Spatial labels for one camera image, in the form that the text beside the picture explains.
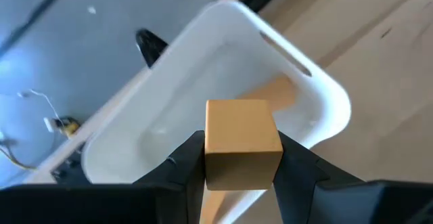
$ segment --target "bin handle slot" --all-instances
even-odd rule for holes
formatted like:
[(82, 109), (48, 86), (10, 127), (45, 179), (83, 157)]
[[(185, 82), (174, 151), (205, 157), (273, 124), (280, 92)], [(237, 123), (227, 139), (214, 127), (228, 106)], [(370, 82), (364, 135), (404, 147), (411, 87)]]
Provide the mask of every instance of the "bin handle slot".
[(268, 43), (270, 46), (272, 46), (273, 49), (275, 49), (278, 53), (280, 53), (289, 63), (293, 64), (301, 73), (312, 77), (312, 74), (308, 68), (306, 68), (304, 65), (302, 65), (296, 58), (294, 58), (290, 53), (288, 53), (281, 45), (277, 44), (271, 37), (269, 37), (267, 34), (260, 31), (260, 36)]

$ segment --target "white tray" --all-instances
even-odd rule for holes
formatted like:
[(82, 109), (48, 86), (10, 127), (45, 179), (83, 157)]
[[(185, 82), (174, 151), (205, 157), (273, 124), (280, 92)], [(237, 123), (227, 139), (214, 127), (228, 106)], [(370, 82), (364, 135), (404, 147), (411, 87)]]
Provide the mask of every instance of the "white tray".
[[(204, 129), (207, 99), (234, 99), (281, 73), (298, 93), (295, 104), (274, 119), (292, 139), (311, 148), (339, 133), (350, 118), (343, 88), (235, 1), (204, 8), (149, 73), (87, 143), (83, 166), (90, 181), (134, 182)], [(224, 221), (234, 221), (263, 192), (243, 193)]]

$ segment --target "gray floor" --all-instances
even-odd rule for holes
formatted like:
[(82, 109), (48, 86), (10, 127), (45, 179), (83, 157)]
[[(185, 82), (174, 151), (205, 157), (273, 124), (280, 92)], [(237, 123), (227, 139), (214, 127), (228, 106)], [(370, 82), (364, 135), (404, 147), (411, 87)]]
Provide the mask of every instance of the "gray floor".
[[(38, 1), (0, 0), (1, 40)], [(0, 130), (13, 140), (15, 157), (38, 165), (64, 140), (53, 142), (43, 123), (54, 116), (48, 103), (17, 92), (42, 91), (60, 115), (85, 121), (145, 68), (135, 45), (137, 29), (170, 42), (209, 1), (57, 0), (0, 61)], [(0, 187), (27, 174), (0, 156)]]

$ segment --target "cable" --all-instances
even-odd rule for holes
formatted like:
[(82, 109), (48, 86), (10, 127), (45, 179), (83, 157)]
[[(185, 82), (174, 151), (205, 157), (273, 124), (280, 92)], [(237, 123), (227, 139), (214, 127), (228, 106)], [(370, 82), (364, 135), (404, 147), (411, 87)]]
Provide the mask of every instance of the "cable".
[(47, 100), (47, 102), (48, 102), (49, 106), (51, 107), (51, 109), (53, 110), (54, 115), (55, 115), (55, 117), (57, 118), (57, 120), (60, 121), (60, 123), (62, 124), (62, 127), (65, 127), (65, 124), (63, 123), (63, 120), (60, 119), (59, 114), (58, 114), (57, 111), (55, 110), (53, 104), (51, 103), (51, 101), (49, 100), (49, 98), (48, 98), (47, 95), (45, 95), (45, 94), (42, 93), (42, 92), (35, 91), (34, 89), (29, 89), (28, 91), (31, 92), (31, 93), (34, 94), (34, 95), (38, 95), (38, 96), (44, 97), (44, 98)]
[(18, 166), (18, 167), (20, 167), (21, 169), (24, 169), (24, 170), (30, 170), (30, 171), (34, 171), (34, 170), (36, 170), (37, 168), (36, 167), (33, 167), (33, 166), (26, 166), (26, 165), (24, 165), (24, 164), (22, 164), (21, 162), (19, 162), (17, 159), (15, 159), (15, 157), (13, 157), (11, 154), (10, 154), (10, 152), (9, 152), (9, 154), (4, 150), (4, 149), (2, 149), (2, 148), (0, 148), (0, 152), (1, 153), (3, 153), (14, 165), (16, 165), (16, 166)]
[[(60, 121), (60, 123), (62, 124), (62, 127), (65, 127), (65, 124), (63, 123), (63, 120), (60, 119), (60, 116), (59, 116), (59, 114), (57, 113), (57, 110), (54, 108), (53, 104), (51, 103), (51, 101), (49, 100), (49, 98), (48, 98), (47, 95), (45, 95), (45, 94), (42, 93), (42, 92), (35, 91), (34, 89), (29, 89), (27, 92), (30, 92), (30, 93), (32, 93), (33, 95), (37, 95), (37, 96), (44, 97), (45, 100), (48, 102), (49, 106), (51, 107), (51, 109), (53, 110), (55, 117), (56, 117), (56, 118)], [(21, 98), (26, 98), (26, 97), (28, 97), (28, 94), (26, 94), (25, 92), (19, 92), (19, 93), (17, 93), (17, 96), (18, 96), (18, 97), (21, 97)], [(53, 136), (53, 144), (55, 143), (55, 141), (56, 141), (56, 139), (57, 139), (56, 136), (57, 136), (57, 133), (54, 133), (54, 136)], [(22, 164), (20, 161), (18, 161), (18, 160), (14, 157), (14, 155), (12, 154), (12, 152), (10, 151), (10, 149), (9, 149), (7, 146), (6, 146), (6, 148), (7, 148), (7, 151), (8, 151), (9, 153), (6, 152), (6, 151), (5, 151), (4, 149), (2, 149), (2, 148), (0, 148), (0, 152), (3, 153), (3, 154), (6, 156), (6, 158), (9, 159), (9, 160), (14, 164), (14, 165), (20, 167), (21, 169), (27, 170), (27, 171), (34, 171), (34, 170), (37, 169), (37, 167), (34, 167), (34, 166), (26, 166), (25, 164)]]

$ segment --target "white cable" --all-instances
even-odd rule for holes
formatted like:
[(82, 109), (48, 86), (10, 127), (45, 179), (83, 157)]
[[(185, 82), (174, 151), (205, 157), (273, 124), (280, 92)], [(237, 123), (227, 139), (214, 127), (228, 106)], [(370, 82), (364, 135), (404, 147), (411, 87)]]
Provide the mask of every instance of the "white cable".
[(45, 95), (45, 94), (42, 93), (42, 92), (35, 91), (34, 89), (29, 89), (28, 91), (31, 92), (31, 93), (34, 94), (34, 95), (38, 95), (38, 96), (42, 96), (42, 97), (44, 97), (44, 98), (47, 100), (47, 102), (48, 102), (49, 106), (51, 107), (51, 109), (53, 109), (54, 115), (55, 115), (55, 117), (60, 121), (60, 123), (62, 124), (62, 127), (65, 127), (65, 124), (63, 123), (62, 119), (60, 119), (59, 114), (58, 114), (57, 111), (55, 110), (53, 104), (51, 103), (51, 101), (49, 100), (49, 98), (48, 98), (47, 95)]

